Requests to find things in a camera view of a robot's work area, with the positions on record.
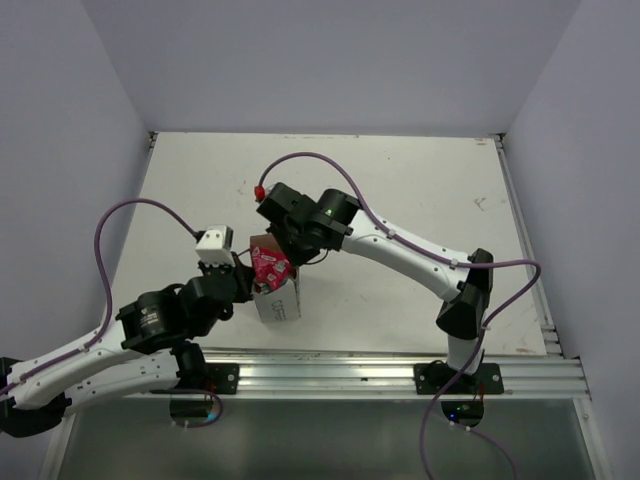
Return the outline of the pink small snack packet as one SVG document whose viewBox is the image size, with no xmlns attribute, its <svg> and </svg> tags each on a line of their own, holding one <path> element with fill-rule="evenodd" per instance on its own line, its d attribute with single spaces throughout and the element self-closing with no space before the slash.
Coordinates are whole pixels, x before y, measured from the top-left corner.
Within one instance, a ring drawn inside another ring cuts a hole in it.
<svg viewBox="0 0 640 480">
<path fill-rule="evenodd" d="M 254 283 L 267 283 L 273 292 L 295 277 L 295 269 L 283 253 L 258 245 L 252 246 L 250 253 Z"/>
</svg>

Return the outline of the white paper coffee bag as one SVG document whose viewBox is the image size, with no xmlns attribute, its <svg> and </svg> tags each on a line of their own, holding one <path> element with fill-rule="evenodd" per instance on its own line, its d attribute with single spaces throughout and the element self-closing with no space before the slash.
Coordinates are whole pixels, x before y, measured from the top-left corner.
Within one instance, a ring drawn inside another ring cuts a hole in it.
<svg viewBox="0 0 640 480">
<path fill-rule="evenodd" d="M 251 263 L 250 250 L 254 245 L 258 245 L 260 247 L 264 247 L 276 252 L 281 252 L 278 244 L 276 243 L 276 240 L 271 234 L 266 233 L 250 236 L 248 248 L 239 253 L 238 256 L 246 256 L 250 261 L 250 267 L 252 270 L 253 268 Z M 299 267 L 293 266 L 293 268 L 295 269 L 295 277 L 289 279 L 281 288 L 269 293 L 268 295 L 256 295 L 253 292 L 253 278 L 251 283 L 253 303 L 257 311 L 258 319 L 262 324 L 270 325 L 278 323 L 291 323 L 299 320 L 302 317 L 300 295 L 301 273 Z"/>
</svg>

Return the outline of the red snack packet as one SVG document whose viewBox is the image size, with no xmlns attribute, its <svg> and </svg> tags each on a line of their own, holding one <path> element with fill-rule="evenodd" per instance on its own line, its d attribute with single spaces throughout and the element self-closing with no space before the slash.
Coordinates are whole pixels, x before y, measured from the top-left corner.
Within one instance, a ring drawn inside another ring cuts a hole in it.
<svg viewBox="0 0 640 480">
<path fill-rule="evenodd" d="M 254 283 L 252 287 L 253 287 L 253 292 L 256 295 L 268 295 L 269 293 L 272 292 L 270 285 L 267 283 Z"/>
</svg>

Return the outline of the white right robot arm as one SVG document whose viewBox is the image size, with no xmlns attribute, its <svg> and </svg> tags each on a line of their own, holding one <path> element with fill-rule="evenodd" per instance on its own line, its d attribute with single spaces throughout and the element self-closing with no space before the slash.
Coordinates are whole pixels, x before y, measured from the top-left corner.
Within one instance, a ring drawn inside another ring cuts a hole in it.
<svg viewBox="0 0 640 480">
<path fill-rule="evenodd" d="M 289 262 L 300 267 L 321 251 L 344 251 L 381 264 L 426 287 L 442 300 L 436 325 L 447 335 L 445 379 L 451 389 L 468 392 L 481 380 L 481 323 L 489 306 L 492 273 L 466 264 L 491 262 L 478 249 L 471 255 L 446 251 L 441 260 L 425 255 L 427 242 L 414 237 L 411 248 L 384 220 L 373 220 L 357 198 L 327 189 L 317 200 L 279 182 L 254 190 L 257 212 L 269 222 Z"/>
</svg>

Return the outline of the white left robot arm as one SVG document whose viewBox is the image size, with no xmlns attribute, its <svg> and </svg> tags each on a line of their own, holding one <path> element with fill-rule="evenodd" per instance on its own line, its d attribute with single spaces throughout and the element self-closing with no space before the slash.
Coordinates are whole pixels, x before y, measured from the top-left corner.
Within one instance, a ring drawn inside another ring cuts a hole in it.
<svg viewBox="0 0 640 480">
<path fill-rule="evenodd" d="M 214 377 L 195 338 L 252 299 L 254 270 L 202 265 L 199 276 L 144 293 L 122 307 L 104 334 L 90 333 L 29 361 L 1 360 L 1 430 L 14 438 L 46 432 L 102 400 L 137 393 L 204 395 Z"/>
</svg>

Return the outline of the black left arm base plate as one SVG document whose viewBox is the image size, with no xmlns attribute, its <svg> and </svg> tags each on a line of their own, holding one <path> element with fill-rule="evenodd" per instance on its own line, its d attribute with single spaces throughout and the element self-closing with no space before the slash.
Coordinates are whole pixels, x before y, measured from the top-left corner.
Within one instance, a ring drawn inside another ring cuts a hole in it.
<svg viewBox="0 0 640 480">
<path fill-rule="evenodd" d="M 176 386 L 154 389 L 152 393 L 235 395 L 239 379 L 237 363 L 208 363 L 203 371 L 181 378 Z"/>
</svg>

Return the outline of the aluminium rail frame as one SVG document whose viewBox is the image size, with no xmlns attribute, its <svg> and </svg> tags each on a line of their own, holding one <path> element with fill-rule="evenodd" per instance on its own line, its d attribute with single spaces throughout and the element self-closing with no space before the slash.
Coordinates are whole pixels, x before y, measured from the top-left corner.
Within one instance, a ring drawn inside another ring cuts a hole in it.
<svg viewBox="0 0 640 480">
<path fill-rule="evenodd" d="M 206 348 L 207 363 L 237 363 L 240 379 L 227 399 L 427 400 L 418 395 L 413 365 L 439 356 L 295 350 Z M 505 393 L 449 395 L 445 399 L 587 399 L 586 375 L 578 360 L 503 356 L 485 359 L 500 367 Z"/>
</svg>

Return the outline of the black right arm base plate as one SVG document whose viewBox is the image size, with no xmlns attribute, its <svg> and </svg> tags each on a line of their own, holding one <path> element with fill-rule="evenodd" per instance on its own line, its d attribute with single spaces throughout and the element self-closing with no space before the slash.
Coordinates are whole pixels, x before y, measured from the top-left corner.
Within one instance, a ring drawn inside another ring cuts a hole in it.
<svg viewBox="0 0 640 480">
<path fill-rule="evenodd" d="M 441 360 L 413 365 L 413 380 L 418 395 L 435 395 L 455 375 L 456 371 Z M 474 374 L 462 374 L 445 391 L 449 395 L 504 393 L 502 374 L 497 363 L 482 363 Z"/>
</svg>

